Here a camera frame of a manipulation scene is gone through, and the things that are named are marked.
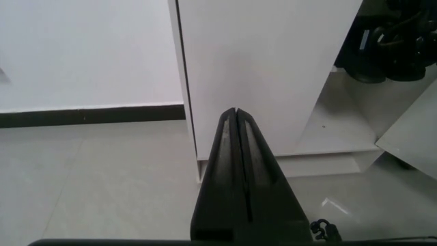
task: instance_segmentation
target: black baseboard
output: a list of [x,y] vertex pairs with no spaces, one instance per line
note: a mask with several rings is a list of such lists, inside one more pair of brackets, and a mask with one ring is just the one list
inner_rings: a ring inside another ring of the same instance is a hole
[[0,128],[185,120],[184,105],[0,113]]

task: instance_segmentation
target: tiled floor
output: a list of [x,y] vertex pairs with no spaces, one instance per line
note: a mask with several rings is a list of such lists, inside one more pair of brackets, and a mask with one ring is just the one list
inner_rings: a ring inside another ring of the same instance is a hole
[[[185,121],[0,129],[0,245],[188,240],[196,171]],[[344,239],[437,234],[437,181],[390,158],[289,182],[308,218]]]

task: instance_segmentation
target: white cabinet door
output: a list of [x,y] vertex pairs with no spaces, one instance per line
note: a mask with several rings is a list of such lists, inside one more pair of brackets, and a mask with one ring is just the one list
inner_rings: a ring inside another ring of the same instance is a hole
[[292,153],[360,4],[179,1],[198,159],[230,107],[255,118],[275,155]]
[[376,145],[437,179],[437,82],[434,81]]

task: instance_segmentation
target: black plastic part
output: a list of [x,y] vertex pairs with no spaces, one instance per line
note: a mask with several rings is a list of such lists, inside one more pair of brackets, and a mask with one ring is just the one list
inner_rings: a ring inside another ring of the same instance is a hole
[[258,240],[311,242],[307,216],[255,120],[241,109],[237,119],[254,234]]
[[251,115],[218,123],[191,240],[311,242],[309,222]]
[[393,81],[411,82],[418,81],[425,77],[426,69],[424,66],[416,64],[399,64],[386,67],[388,79]]
[[364,55],[357,55],[345,44],[339,55],[342,67],[354,79],[362,83],[382,83],[385,81],[384,72]]
[[222,114],[191,220],[191,240],[234,241],[248,223],[234,108]]
[[325,230],[326,234],[328,235],[328,242],[341,242],[341,236],[336,225],[326,225]]

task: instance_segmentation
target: cabinet shelf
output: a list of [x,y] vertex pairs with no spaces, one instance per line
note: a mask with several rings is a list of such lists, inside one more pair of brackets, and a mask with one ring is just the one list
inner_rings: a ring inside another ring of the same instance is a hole
[[379,150],[376,134],[346,92],[339,76],[329,76],[297,148],[290,155]]

